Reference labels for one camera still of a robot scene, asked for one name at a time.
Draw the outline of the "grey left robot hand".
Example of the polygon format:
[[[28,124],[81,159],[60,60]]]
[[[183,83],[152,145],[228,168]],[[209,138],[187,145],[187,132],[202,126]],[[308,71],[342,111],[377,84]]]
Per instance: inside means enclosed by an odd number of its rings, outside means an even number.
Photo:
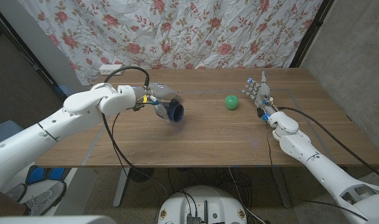
[[[158,117],[167,122],[178,123],[184,116],[182,98],[169,86],[161,83],[150,83],[144,86],[133,87],[137,105],[150,104]]]

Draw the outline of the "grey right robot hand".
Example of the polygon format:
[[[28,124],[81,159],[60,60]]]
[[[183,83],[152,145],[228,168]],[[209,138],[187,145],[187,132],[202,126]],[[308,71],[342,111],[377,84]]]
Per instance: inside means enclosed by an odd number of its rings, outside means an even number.
[[[266,82],[265,70],[261,73],[260,83],[250,77],[246,81],[245,89],[241,92],[253,101],[257,108],[257,115],[262,120],[267,121],[273,113],[278,112],[277,107],[273,103],[270,88]]]

